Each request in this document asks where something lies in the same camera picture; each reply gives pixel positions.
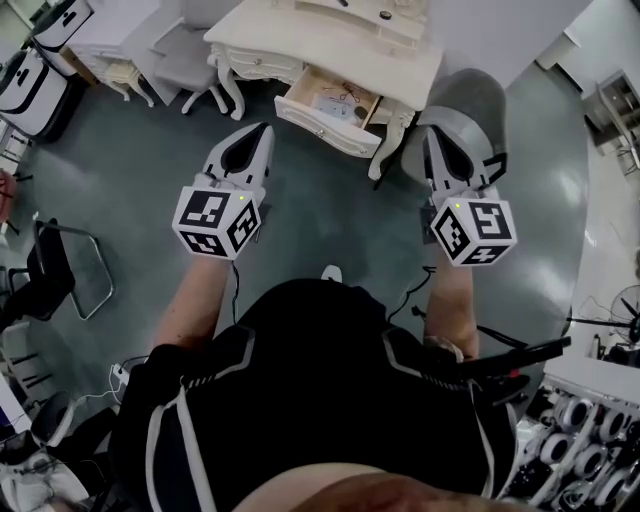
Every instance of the white stripe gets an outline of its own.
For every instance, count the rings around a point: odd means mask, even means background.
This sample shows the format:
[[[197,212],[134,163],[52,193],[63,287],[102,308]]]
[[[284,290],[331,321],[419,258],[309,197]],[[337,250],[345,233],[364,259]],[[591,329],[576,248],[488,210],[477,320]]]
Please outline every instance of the white stripe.
[[[165,408],[161,405],[155,408],[151,419],[149,420],[149,429],[147,430],[147,447],[145,450],[144,473],[147,481],[147,493],[149,494],[149,502],[153,512],[162,512],[162,507],[158,501],[156,494],[156,485],[153,481],[153,461],[156,453],[156,444],[160,435],[160,424],[162,423],[162,415]]]
[[[483,498],[491,498],[493,495],[493,481],[495,480],[495,457],[493,456],[493,450],[491,449],[491,443],[489,443],[489,439],[484,432],[484,428],[482,428],[482,423],[480,422],[480,418],[478,418],[478,414],[476,413],[476,405],[473,400],[473,386],[469,383],[469,394],[471,395],[471,403],[473,404],[473,413],[476,416],[476,422],[478,423],[478,430],[480,431],[480,438],[482,439],[482,445],[484,447],[484,453],[487,457],[487,480],[484,483],[484,489],[482,490]]]
[[[187,452],[187,460],[189,461],[189,469],[191,470],[191,478],[198,495],[201,512],[216,512],[216,505],[213,501],[209,478],[204,469],[202,454],[198,446],[198,439],[193,428],[189,407],[187,406],[187,398],[184,387],[180,388],[178,393],[178,418],[182,427],[182,438],[184,440],[185,451]]]

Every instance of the table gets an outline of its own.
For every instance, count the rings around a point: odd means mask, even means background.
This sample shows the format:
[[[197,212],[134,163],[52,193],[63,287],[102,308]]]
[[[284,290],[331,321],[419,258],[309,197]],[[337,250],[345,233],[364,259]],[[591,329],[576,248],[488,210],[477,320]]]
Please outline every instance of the table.
[[[415,113],[426,106],[442,50],[419,37],[423,24],[396,14],[394,30],[418,37],[411,45],[399,44],[410,37],[390,35],[391,29],[384,32],[379,19],[367,18],[371,7],[357,0],[349,3],[363,13],[357,20],[352,12],[344,16],[341,11],[348,8],[338,2],[331,7],[321,0],[303,3],[314,8],[244,0],[205,34],[212,45],[209,63],[217,66],[222,87],[235,103],[231,117],[242,119],[245,108],[233,72],[248,80],[278,79],[292,86],[275,99],[278,117],[344,153],[371,158],[369,177],[378,180],[380,164],[396,151]],[[343,81],[348,88],[370,93],[362,123],[349,124],[314,105],[327,81]],[[365,130],[371,124],[387,126],[384,141]]]
[[[110,0],[67,41],[67,46],[100,80],[108,84],[109,66],[130,61],[160,99],[169,105],[180,89],[155,78],[162,58],[151,50],[158,35],[180,17],[180,2]]]
[[[147,100],[149,108],[152,108],[155,103],[151,97],[142,90],[142,87],[140,87],[140,76],[140,70],[130,62],[114,62],[105,72],[105,83],[114,91],[122,94],[124,101],[130,101],[131,98],[129,97],[126,87],[122,87],[120,84],[131,87],[138,95]]]

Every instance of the forearm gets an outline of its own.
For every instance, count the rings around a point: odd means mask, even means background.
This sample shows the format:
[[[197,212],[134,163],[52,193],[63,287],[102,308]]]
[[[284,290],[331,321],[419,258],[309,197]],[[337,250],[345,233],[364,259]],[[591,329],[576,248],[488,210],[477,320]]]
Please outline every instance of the forearm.
[[[198,348],[218,324],[230,263],[196,256],[160,322],[155,346]]]
[[[440,248],[438,271],[427,307],[425,336],[446,338],[466,357],[478,357],[471,268],[454,267]]]

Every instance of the concrete floor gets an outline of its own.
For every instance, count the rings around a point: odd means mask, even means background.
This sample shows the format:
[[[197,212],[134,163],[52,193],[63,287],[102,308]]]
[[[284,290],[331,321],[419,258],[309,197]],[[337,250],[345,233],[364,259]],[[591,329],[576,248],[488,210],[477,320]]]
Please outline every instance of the concrete floor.
[[[191,116],[170,107],[149,109],[140,98],[124,103],[106,87],[87,92],[63,136],[31,155],[35,179],[21,188],[23,225],[41,218],[91,231],[102,241],[117,284],[116,296],[88,322],[69,300],[48,323],[33,321],[28,348],[40,351],[54,386],[76,395],[101,393],[113,363],[150,350],[156,325],[189,264],[171,230],[181,187],[190,184],[216,142],[240,126],[272,123],[276,148],[267,201],[273,206],[260,242],[237,261],[240,313],[272,286],[319,276],[327,264],[395,309],[404,291],[422,280],[421,265],[435,264],[421,244],[418,208],[424,190],[397,169],[378,192],[368,161],[334,150],[312,134],[275,117],[279,83],[241,83],[247,115],[237,123],[205,96]],[[476,272],[481,324],[535,342],[560,335],[578,273],[587,198],[586,132],[578,95],[563,79],[532,66],[508,91],[510,173],[500,182],[511,200],[519,246],[503,263]],[[79,287],[102,289],[88,265],[87,244],[68,237]],[[15,241],[9,265],[24,260],[28,234]],[[231,321],[229,281],[221,328]],[[417,335],[410,308],[396,317]],[[85,294],[86,300],[92,297]],[[485,355],[503,351],[483,340]]]

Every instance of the gray chair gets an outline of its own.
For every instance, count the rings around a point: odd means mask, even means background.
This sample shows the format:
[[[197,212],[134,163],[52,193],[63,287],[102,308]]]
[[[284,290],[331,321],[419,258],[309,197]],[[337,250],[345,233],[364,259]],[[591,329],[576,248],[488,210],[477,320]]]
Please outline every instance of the gray chair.
[[[218,72],[207,63],[211,45],[204,42],[204,35],[229,10],[228,2],[207,0],[181,0],[182,17],[171,25],[153,44],[152,50],[162,55],[154,75],[159,80],[192,91],[182,107],[187,115],[193,103],[207,91],[226,114],[229,110],[218,90]]]

